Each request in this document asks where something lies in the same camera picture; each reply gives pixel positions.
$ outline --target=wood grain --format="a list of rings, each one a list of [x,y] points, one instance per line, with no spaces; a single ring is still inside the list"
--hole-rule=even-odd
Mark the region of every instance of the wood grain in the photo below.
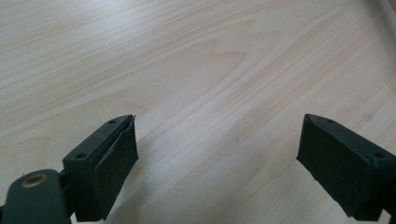
[[[2,1],[0,203],[136,114],[105,223],[355,223],[295,160],[303,116],[396,153],[395,32],[386,0]]]

